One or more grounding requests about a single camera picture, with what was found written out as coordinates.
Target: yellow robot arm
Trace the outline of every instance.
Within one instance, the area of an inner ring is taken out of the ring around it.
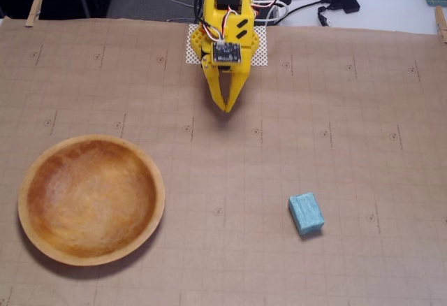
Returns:
[[[249,77],[251,57],[258,49],[251,0],[204,0],[203,18],[191,37],[214,102],[230,112]],[[231,74],[228,100],[222,97],[219,72]]]

